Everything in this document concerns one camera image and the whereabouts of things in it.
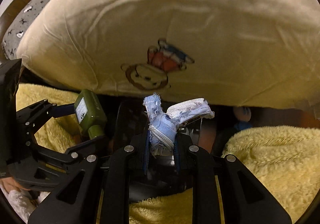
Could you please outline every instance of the yellow fuzzy blanket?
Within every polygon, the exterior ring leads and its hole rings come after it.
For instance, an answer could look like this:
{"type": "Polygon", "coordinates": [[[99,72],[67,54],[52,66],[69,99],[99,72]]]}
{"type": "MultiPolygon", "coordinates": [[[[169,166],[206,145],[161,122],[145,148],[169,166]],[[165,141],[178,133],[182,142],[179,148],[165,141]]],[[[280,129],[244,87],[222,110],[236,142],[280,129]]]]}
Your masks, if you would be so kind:
{"type": "MultiPolygon", "coordinates": [[[[47,98],[73,103],[77,94],[20,84],[17,109],[47,98]]],[[[58,152],[75,145],[74,116],[51,119],[36,134],[38,144],[58,152]]],[[[294,223],[320,187],[320,130],[288,126],[251,128],[236,134],[224,154],[233,154],[267,187],[294,223]]],[[[192,190],[130,205],[130,224],[192,223],[192,190]]]]}

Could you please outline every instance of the black star print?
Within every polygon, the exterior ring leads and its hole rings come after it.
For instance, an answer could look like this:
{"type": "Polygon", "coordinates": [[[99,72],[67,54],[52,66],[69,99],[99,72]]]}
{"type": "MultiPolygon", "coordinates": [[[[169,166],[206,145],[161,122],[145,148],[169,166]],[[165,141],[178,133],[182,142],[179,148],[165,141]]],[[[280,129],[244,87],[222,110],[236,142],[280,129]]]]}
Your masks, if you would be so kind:
{"type": "Polygon", "coordinates": [[[13,53],[13,49],[11,49],[11,51],[10,51],[10,55],[14,55],[14,53],[13,53]]]}
{"type": "Polygon", "coordinates": [[[19,21],[20,23],[24,24],[26,23],[27,21],[25,21],[23,18],[21,18],[21,20],[19,21]]]}

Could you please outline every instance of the gray patterned fabric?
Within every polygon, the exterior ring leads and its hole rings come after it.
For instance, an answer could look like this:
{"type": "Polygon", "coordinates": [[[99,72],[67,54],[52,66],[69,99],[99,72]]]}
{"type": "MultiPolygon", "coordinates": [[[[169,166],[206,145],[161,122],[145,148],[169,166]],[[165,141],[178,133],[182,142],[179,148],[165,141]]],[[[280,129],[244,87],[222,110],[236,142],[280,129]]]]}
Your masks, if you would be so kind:
{"type": "Polygon", "coordinates": [[[50,0],[31,0],[17,15],[2,39],[2,49],[10,60],[16,59],[16,51],[26,30],[50,0]]]}

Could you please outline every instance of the cartoon character print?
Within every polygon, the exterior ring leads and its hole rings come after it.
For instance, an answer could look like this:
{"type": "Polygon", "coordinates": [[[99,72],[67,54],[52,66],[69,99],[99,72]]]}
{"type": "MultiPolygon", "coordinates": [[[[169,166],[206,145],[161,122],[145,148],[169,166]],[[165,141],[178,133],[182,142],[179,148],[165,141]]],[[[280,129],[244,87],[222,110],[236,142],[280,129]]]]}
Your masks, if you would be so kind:
{"type": "Polygon", "coordinates": [[[139,90],[159,90],[168,85],[168,73],[185,70],[186,63],[194,63],[194,59],[179,50],[165,39],[158,40],[158,47],[148,49],[146,64],[130,65],[124,69],[128,81],[139,90]]]}

